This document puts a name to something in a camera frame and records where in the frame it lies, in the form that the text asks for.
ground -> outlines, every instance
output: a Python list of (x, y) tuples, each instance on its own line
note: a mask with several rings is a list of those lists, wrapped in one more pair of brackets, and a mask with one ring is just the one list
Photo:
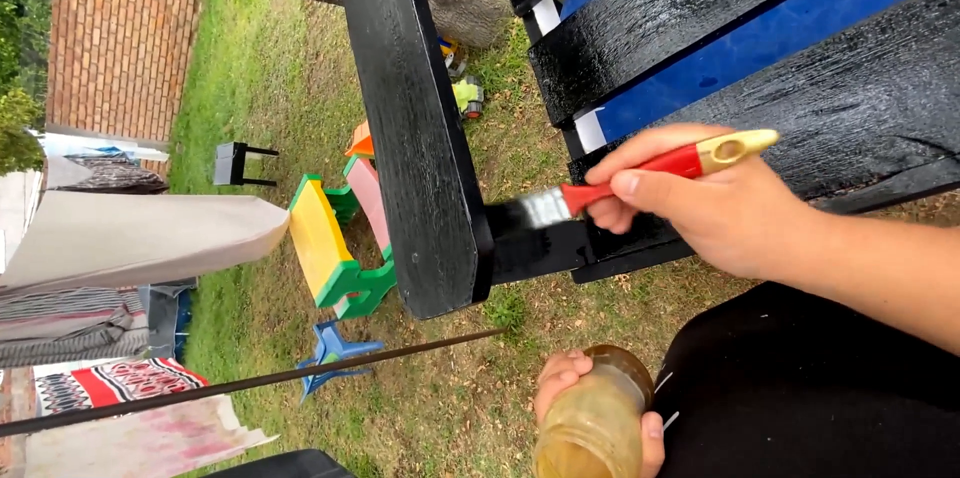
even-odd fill
[[(469, 56), (468, 73), (487, 93), (486, 115), (465, 127), (487, 201), (567, 177), (567, 153), (547, 124), (527, 44), (515, 23), (503, 44)], [(343, 184), (343, 152), (363, 119), (341, 9), (203, 0), (174, 124), (171, 188), (257, 194), (286, 207), (305, 173)], [(277, 180), (275, 189), (211, 186), (213, 147), (230, 140), (280, 151), (278, 160), (250, 169)], [(956, 224), (960, 202), (942, 195), (883, 216)], [(361, 263), (377, 267), (365, 222), (354, 220), (346, 241)], [(242, 459), (317, 447), (358, 478), (528, 476), (534, 380), (549, 353), (609, 342), (632, 350), (655, 374), (681, 325), (752, 284), (687, 259), (584, 286), (555, 275), (496, 287), (485, 305), (426, 322), (414, 322), (392, 291), (373, 316), (341, 323), (344, 336), (397, 348), (491, 326), (507, 326), (510, 335), (380, 363), (373, 374), (328, 383), (303, 405), (300, 382), (235, 394), (244, 424), (280, 434)], [(201, 278), (186, 364), (211, 382), (292, 368), (313, 348), (311, 324), (330, 315), (314, 307), (287, 238), (260, 262)]]

bush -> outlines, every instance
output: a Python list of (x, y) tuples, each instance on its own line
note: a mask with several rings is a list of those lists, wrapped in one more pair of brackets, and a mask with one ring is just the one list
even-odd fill
[(43, 168), (43, 150), (27, 132), (43, 108), (20, 88), (0, 97), (0, 176)]

